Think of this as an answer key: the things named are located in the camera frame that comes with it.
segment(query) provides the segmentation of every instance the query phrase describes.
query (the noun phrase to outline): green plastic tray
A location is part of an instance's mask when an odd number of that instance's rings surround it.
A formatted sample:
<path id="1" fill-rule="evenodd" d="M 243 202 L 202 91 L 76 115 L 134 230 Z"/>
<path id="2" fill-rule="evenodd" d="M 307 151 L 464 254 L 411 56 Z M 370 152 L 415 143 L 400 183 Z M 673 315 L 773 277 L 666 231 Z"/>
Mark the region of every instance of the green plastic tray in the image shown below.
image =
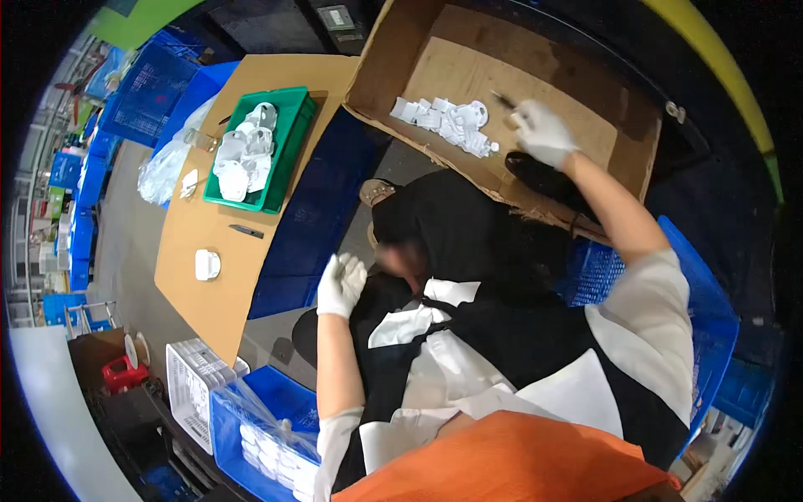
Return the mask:
<path id="1" fill-rule="evenodd" d="M 246 94 L 234 107 L 226 132 L 233 131 L 245 120 L 246 114 L 260 103 L 270 103 L 276 108 L 276 129 L 273 131 L 275 149 L 271 172 L 267 175 L 265 188 L 247 194 L 242 202 L 227 201 L 220 194 L 218 177 L 210 171 L 209 180 L 203 191 L 203 200 L 268 214 L 278 214 L 282 209 L 287 185 L 290 183 L 290 176 L 296 165 L 296 157 L 307 136 L 307 129 L 312 123 L 312 118 L 315 116 L 316 104 L 309 97 L 306 87 Z"/>

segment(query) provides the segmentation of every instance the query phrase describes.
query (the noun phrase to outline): white sleeve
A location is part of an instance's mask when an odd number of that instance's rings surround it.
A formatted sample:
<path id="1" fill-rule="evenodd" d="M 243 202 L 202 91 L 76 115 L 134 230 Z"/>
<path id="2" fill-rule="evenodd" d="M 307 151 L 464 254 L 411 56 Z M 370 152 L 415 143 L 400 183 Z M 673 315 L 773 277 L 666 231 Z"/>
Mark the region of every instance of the white sleeve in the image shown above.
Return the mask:
<path id="1" fill-rule="evenodd" d="M 332 496 L 332 486 L 340 470 L 340 463 L 349 448 L 352 432 L 360 425 L 364 409 L 363 406 L 350 408 L 320 421 L 320 468 L 315 476 L 315 502 L 328 502 Z"/>
<path id="2" fill-rule="evenodd" d="M 605 355 L 655 392 L 687 426 L 694 366 L 688 302 L 689 284 L 678 256 L 665 250 L 630 265 L 608 299 L 585 310 Z"/>

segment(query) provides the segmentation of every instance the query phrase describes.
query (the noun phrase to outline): white glove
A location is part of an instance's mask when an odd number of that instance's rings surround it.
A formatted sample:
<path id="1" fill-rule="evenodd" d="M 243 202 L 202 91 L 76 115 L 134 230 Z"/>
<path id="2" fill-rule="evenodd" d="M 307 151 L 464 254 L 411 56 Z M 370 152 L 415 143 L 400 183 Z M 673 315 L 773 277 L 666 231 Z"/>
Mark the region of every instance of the white glove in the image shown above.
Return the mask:
<path id="1" fill-rule="evenodd" d="M 543 103 L 523 101 L 511 118 L 519 126 L 516 140 L 521 148 L 558 171 L 561 170 L 563 159 L 579 150 L 564 121 Z"/>
<path id="2" fill-rule="evenodd" d="M 365 264 L 356 256 L 332 255 L 318 284 L 318 315 L 337 314 L 348 319 L 367 277 Z"/>

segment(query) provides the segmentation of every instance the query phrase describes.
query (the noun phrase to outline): concrete floor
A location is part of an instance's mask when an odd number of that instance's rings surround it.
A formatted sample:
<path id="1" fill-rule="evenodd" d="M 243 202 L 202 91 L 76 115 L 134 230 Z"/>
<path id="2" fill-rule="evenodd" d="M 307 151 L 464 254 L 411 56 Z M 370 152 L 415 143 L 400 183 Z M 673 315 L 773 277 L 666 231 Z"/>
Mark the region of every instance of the concrete floor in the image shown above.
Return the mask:
<path id="1" fill-rule="evenodd" d="M 116 300 L 119 320 L 130 333 L 145 335 L 152 359 L 151 372 L 166 383 L 165 344 L 197 335 L 153 282 L 166 211 L 145 202 L 137 192 L 139 166 L 151 153 L 150 148 L 130 141 L 120 147 L 100 208 L 95 279 L 88 295 L 94 301 Z M 376 176 L 405 185 L 436 169 L 426 155 L 394 141 Z M 366 265 L 373 263 L 373 250 L 366 238 L 370 221 L 369 208 L 361 205 L 340 245 L 340 252 L 353 253 Z M 315 389 L 315 369 L 293 350 L 290 342 L 292 327 L 306 310 L 249 320 L 240 357 L 252 370 L 273 365 L 302 385 Z"/>

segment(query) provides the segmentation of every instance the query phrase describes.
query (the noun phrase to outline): black vest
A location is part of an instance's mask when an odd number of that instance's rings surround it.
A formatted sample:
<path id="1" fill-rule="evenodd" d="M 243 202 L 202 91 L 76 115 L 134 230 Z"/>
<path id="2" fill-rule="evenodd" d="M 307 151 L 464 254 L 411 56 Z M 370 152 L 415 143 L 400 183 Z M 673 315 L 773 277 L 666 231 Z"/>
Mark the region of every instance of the black vest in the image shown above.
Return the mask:
<path id="1" fill-rule="evenodd" d="M 500 294 L 503 289 L 483 283 L 473 303 L 453 307 L 427 298 L 422 301 L 446 312 L 451 320 L 433 324 L 409 344 L 368 349 L 368 339 L 385 314 L 410 300 L 409 289 L 394 278 L 386 276 L 381 282 L 369 282 L 369 291 L 363 292 L 351 323 L 366 395 L 361 425 L 390 422 L 402 405 L 410 365 L 421 352 L 421 344 L 430 334 L 450 329 L 488 359 L 516 389 L 552 375 L 593 349 L 616 400 L 624 440 L 639 445 L 644 459 L 663 470 L 669 469 L 683 447 L 688 427 L 660 397 L 611 362 L 591 333 L 583 308 L 566 308 L 552 297 L 541 298 L 537 303 L 521 296 L 504 298 Z M 332 493 L 364 476 L 358 427 L 352 433 Z"/>

